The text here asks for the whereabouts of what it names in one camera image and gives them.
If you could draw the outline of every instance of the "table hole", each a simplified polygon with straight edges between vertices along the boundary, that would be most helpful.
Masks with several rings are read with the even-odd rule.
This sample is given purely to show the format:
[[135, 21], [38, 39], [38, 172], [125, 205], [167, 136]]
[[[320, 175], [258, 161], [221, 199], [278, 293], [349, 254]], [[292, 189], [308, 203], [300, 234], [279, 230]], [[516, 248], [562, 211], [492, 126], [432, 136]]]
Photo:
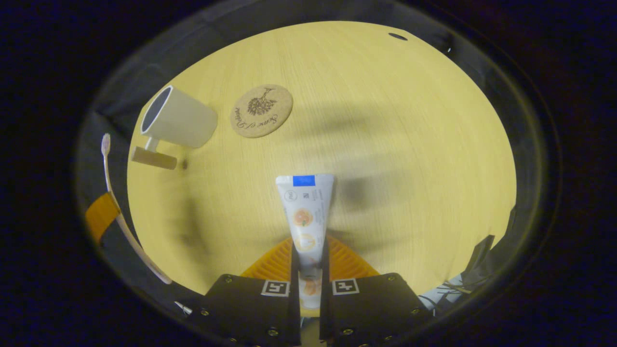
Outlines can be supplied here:
[[392, 37], [396, 37], [398, 39], [401, 39], [403, 41], [407, 41], [407, 38], [404, 36], [400, 36], [399, 34], [395, 34], [395, 33], [388, 33], [388, 35], [392, 36]]

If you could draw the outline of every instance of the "blue label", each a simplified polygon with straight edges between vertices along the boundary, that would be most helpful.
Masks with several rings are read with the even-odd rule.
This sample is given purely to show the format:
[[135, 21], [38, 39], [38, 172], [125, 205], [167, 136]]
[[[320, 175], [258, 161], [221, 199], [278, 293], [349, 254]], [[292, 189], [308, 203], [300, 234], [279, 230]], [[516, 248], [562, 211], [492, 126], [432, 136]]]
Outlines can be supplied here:
[[314, 186], [315, 175], [311, 176], [294, 176], [294, 186]]

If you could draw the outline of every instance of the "toothbrush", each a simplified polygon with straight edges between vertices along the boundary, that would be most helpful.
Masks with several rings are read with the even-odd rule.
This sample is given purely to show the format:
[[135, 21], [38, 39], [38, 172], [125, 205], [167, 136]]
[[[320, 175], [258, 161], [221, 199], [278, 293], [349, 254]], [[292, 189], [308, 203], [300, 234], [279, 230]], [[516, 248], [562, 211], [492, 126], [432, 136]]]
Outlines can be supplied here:
[[[101, 153], [103, 154], [103, 166], [105, 167], [105, 183], [107, 185], [107, 192], [109, 192], [109, 195], [111, 195], [116, 206], [120, 208], [120, 205], [118, 204], [118, 201], [115, 198], [114, 191], [112, 191], [111, 181], [109, 180], [109, 163], [107, 161], [107, 155], [109, 154], [110, 148], [111, 148], [111, 136], [109, 136], [109, 134], [106, 133], [105, 135], [103, 135], [103, 139], [101, 141]], [[154, 264], [152, 259], [150, 259], [150, 257], [144, 252], [142, 247], [139, 245], [139, 243], [133, 236], [133, 233], [131, 233], [131, 230], [128, 228], [128, 225], [126, 224], [126, 220], [124, 219], [124, 215], [122, 214], [122, 211], [120, 211], [118, 217], [116, 217], [116, 222], [118, 222], [118, 224], [120, 225], [120, 229], [122, 229], [124, 236], [128, 240], [131, 247], [133, 247], [133, 249], [139, 256], [139, 258], [141, 258], [141, 260], [148, 266], [148, 268], [150, 268], [150, 270], [152, 270], [152, 272], [161, 281], [165, 282], [166, 284], [171, 284], [172, 280], [169, 278], [169, 276], [165, 275], [165, 273], [158, 266], [156, 266], [156, 264]]]

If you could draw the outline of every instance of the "wooden tabletop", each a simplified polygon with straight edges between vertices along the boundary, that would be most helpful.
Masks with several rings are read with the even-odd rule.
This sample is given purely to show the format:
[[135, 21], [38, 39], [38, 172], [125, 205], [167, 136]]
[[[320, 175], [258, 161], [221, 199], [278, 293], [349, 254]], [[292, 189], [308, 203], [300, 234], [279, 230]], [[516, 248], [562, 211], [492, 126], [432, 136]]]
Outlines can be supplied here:
[[[175, 170], [129, 161], [128, 199], [145, 252], [194, 291], [240, 274], [289, 236], [279, 175], [334, 174], [328, 233], [380, 273], [401, 274], [416, 294], [464, 270], [487, 235], [496, 243], [505, 233], [516, 177], [501, 121], [462, 70], [406, 31], [358, 22], [279, 28], [170, 83], [212, 107], [218, 127], [198, 149], [161, 141], [159, 152], [178, 158]], [[293, 95], [289, 118], [264, 137], [239, 136], [234, 103], [269, 83]], [[131, 148], [146, 144], [137, 125], [148, 104]]]

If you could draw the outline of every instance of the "white mug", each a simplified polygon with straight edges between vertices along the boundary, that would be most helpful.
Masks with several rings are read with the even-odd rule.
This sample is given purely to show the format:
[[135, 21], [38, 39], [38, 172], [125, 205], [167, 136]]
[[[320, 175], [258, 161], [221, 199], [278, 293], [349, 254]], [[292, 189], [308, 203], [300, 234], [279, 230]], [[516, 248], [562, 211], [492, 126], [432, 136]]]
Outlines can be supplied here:
[[157, 153], [159, 140], [199, 148], [217, 127], [217, 113], [210, 107], [168, 85], [160, 91], [141, 121], [141, 134], [149, 136], [146, 147], [135, 147], [131, 160], [165, 169], [176, 167], [176, 158]]

